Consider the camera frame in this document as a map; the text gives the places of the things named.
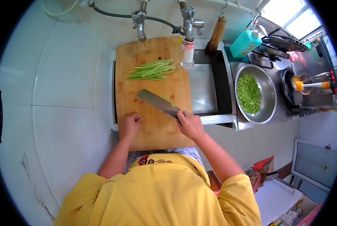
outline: wooden cutting board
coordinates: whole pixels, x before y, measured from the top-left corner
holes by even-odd
[[[139,91],[147,89],[160,97],[166,96],[167,101],[173,103],[181,111],[192,112],[189,75],[187,70],[180,66],[183,48],[178,40],[179,37],[156,38],[117,48],[115,89],[120,137],[123,135],[126,115],[137,112],[144,118],[130,151],[161,150],[195,145],[192,140],[180,133],[174,118],[136,97]],[[167,75],[165,82],[126,80],[135,66],[169,59],[173,60],[176,69]]]

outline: cleaver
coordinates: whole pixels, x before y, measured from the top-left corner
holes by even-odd
[[[138,97],[139,99],[141,99],[143,101],[148,102],[150,105],[154,106],[155,108],[157,108],[160,111],[163,111],[167,115],[170,115],[175,120],[180,122],[180,120],[178,119],[178,117],[176,115],[177,112],[180,111],[180,109],[178,107],[172,106],[170,102],[165,101],[164,99],[157,96],[156,94],[151,93],[150,91],[148,91],[146,89],[143,89],[137,94],[136,97]]]

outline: window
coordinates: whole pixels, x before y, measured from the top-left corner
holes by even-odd
[[[271,0],[261,16],[287,29],[299,40],[321,26],[304,0]]]

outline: dish soap bottle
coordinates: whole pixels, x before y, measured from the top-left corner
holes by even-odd
[[[230,52],[233,57],[245,57],[262,43],[257,30],[244,30],[239,37],[230,46]]]

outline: bottle label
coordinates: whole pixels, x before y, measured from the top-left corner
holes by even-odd
[[[243,52],[241,52],[240,54],[242,56],[246,56],[248,53],[250,53],[254,48],[256,47],[255,44],[251,44],[250,46],[248,46]]]

